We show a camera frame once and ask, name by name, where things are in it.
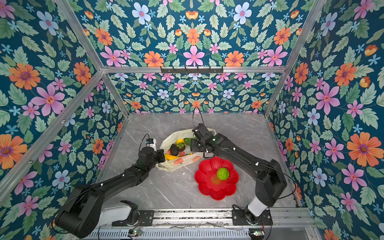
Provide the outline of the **cream plastic bag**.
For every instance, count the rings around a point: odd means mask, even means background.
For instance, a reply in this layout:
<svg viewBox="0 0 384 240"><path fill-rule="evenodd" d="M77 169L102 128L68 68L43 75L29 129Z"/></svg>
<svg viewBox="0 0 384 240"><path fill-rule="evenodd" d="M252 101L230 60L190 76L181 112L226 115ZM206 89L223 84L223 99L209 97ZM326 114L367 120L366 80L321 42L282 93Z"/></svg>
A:
<svg viewBox="0 0 384 240"><path fill-rule="evenodd" d="M194 138L194 134L192 132L192 129L187 129L187 130L182 130L182 131L177 131L169 135L165 140L163 140L162 144L160 145L160 149L164 150L164 154L168 154L167 152L170 150L170 147L172 144L176 145L176 141L179 139L184 139L184 138ZM196 163L200 160L204 160L206 156L207 157L212 157L213 154L204 154L201 152L193 152L191 150L191 146L185 145L186 149L184 152L186 155L184 157L180 157L177 160L171 160L168 161L166 160L164 163L157 164L156 167L160 171L166 171L166 172L173 172L177 169L180 169L182 167L185 167L187 165Z"/></svg>

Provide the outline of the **dark fake avocado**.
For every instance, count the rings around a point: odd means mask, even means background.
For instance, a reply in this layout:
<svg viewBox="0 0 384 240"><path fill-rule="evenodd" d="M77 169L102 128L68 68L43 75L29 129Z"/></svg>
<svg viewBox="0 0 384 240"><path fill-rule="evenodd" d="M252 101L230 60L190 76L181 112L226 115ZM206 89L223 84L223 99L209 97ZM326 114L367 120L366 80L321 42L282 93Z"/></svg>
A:
<svg viewBox="0 0 384 240"><path fill-rule="evenodd" d="M175 144L172 144L170 147L170 155L177 156L179 154L178 146Z"/></svg>

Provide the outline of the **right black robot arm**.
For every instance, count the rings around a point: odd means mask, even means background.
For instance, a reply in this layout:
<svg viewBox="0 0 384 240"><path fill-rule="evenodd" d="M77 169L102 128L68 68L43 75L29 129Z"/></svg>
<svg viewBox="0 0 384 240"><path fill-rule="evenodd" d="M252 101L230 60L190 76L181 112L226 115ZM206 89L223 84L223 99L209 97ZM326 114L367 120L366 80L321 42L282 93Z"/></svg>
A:
<svg viewBox="0 0 384 240"><path fill-rule="evenodd" d="M256 182L255 196L243 210L247 221L255 224L287 187L280 164L249 154L224 135L214 135L204 124L199 124L192 132L192 149L205 157L195 173L199 191L214 200L223 200L237 190L240 177L234 167L243 169Z"/></svg>

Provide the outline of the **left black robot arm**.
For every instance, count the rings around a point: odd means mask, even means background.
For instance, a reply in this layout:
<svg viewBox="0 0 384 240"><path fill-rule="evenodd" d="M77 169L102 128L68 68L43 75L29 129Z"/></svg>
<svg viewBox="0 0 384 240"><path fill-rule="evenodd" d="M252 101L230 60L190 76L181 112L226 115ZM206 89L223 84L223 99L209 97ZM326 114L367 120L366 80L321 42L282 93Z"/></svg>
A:
<svg viewBox="0 0 384 240"><path fill-rule="evenodd" d="M93 185L78 185L55 217L57 227L85 238L98 227L103 204L113 196L141 184L156 164L165 162L164 150L144 147L138 160L123 173Z"/></svg>

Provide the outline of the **light green fake custard apple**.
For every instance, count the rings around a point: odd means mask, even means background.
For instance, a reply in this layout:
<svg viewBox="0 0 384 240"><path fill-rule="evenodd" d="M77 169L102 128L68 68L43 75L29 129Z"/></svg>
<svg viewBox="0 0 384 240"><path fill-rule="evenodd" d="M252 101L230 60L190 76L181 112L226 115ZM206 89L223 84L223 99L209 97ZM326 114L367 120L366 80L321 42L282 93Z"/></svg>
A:
<svg viewBox="0 0 384 240"><path fill-rule="evenodd" d="M220 181L226 181L230 177L230 171L227 168L219 168L217 170L217 178Z"/></svg>

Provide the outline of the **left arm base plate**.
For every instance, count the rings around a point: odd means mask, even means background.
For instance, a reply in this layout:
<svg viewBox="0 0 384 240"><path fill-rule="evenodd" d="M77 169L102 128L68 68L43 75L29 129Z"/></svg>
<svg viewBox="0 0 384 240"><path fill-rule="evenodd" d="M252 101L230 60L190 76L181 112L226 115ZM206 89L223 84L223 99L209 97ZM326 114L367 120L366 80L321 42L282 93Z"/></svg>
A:
<svg viewBox="0 0 384 240"><path fill-rule="evenodd" d="M150 227L154 220L153 210L133 210L129 216L122 221L112 223L113 227Z"/></svg>

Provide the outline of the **red flower-shaped plate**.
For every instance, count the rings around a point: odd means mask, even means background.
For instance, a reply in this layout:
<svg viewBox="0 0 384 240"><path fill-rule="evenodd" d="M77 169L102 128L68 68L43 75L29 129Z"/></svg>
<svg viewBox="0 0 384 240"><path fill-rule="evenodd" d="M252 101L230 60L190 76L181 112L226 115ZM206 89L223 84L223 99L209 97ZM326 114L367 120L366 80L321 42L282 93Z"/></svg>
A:
<svg viewBox="0 0 384 240"><path fill-rule="evenodd" d="M219 168L227 168L230 171L229 179L220 181L217 178L217 170ZM199 168L195 173L195 181L202 195L209 196L216 201L221 201L225 197L236 193L239 174L230 161L213 157L203 160L199 164Z"/></svg>

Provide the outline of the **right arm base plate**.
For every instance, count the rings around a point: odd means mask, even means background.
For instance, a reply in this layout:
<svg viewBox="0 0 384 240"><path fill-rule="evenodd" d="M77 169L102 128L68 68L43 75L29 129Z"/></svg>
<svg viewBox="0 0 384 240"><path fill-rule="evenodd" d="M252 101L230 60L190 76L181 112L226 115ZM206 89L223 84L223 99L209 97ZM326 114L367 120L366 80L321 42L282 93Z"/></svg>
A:
<svg viewBox="0 0 384 240"><path fill-rule="evenodd" d="M234 226L272 226L270 208L264 210L260 216L255 216L247 208L232 205L232 221Z"/></svg>

